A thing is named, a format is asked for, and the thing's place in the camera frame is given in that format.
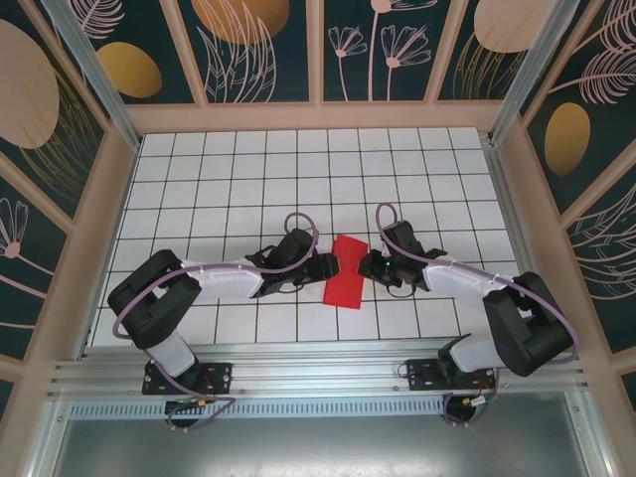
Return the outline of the red paper sheet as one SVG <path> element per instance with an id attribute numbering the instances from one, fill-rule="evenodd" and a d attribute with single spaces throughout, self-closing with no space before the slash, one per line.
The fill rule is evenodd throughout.
<path id="1" fill-rule="evenodd" d="M 326 305 L 360 309 L 364 277 L 359 273 L 361 260 L 368 253 L 368 245 L 356 238 L 337 235 L 332 253 L 338 258 L 340 271 L 327 280 L 323 303 Z"/>

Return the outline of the grey metal sheet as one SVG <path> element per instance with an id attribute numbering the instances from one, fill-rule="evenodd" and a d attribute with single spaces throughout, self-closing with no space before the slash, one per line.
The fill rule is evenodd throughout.
<path id="1" fill-rule="evenodd" d="M 54 477 L 588 477 L 567 432 L 453 428 L 436 416 L 75 421 Z"/>

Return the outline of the aluminium mounting rail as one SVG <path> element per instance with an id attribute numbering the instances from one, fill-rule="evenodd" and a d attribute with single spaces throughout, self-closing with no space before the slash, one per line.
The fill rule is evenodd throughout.
<path id="1" fill-rule="evenodd" d="M 233 366 L 236 398 L 404 396 L 402 363 L 433 358 L 441 339 L 196 345 L 203 362 Z M 51 399 L 141 399 L 147 360 L 132 346 L 88 348 L 55 365 Z"/>

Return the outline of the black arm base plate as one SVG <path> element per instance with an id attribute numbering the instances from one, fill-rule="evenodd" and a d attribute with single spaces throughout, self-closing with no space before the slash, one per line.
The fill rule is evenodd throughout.
<path id="1" fill-rule="evenodd" d="M 233 365 L 230 363 L 195 363 L 173 380 L 197 394 L 227 395 L 230 392 Z M 145 396 L 175 396 L 181 393 L 155 364 L 148 362 L 144 368 L 141 392 Z"/>
<path id="2" fill-rule="evenodd" d="M 405 362 L 406 379 L 411 391 L 490 390 L 495 387 L 493 370 L 465 373 L 455 365 L 437 359 L 412 359 Z"/>

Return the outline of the aluminium side rail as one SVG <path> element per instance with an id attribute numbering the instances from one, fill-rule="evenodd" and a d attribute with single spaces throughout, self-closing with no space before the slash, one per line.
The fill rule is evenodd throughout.
<path id="1" fill-rule="evenodd" d="M 501 207 L 506 230 L 511 241 L 515 261 L 519 268 L 519 274 L 526 271 L 535 272 L 537 264 L 534 253 L 529 246 L 528 235 L 522 221 L 522 215 L 514 197 L 512 186 L 499 151 L 489 144 L 483 147 L 483 151 L 493 182 L 493 188 Z"/>

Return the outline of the aluminium corner post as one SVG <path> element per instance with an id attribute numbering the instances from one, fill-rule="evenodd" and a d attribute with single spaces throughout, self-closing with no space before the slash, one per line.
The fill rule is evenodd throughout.
<path id="1" fill-rule="evenodd" d="M 552 0 L 548 14 L 515 74 L 492 124 L 482 135 L 485 146 L 495 148 L 505 139 L 533 88 L 540 83 L 542 74 L 549 70 L 548 64 L 556 55 L 558 44 L 567 29 L 577 24 L 575 17 L 580 9 L 579 5 L 583 4 L 582 11 L 585 11 L 590 1 Z"/>
<path id="2" fill-rule="evenodd" d="M 42 0 L 42 4 L 74 58 L 83 67 L 88 81 L 110 114 L 114 125 L 121 132 L 125 142 L 137 153 L 140 149 L 141 135 L 88 37 L 81 30 L 71 7 L 66 0 Z"/>

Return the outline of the aluminium frame beam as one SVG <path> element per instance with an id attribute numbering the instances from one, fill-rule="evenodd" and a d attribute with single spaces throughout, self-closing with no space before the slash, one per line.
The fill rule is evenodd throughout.
<path id="1" fill-rule="evenodd" d="M 69 401 L 47 401 L 20 477 L 53 477 L 71 414 Z"/>
<path id="2" fill-rule="evenodd" d="M 619 477 L 614 455 L 589 392 L 564 394 L 589 477 Z"/>

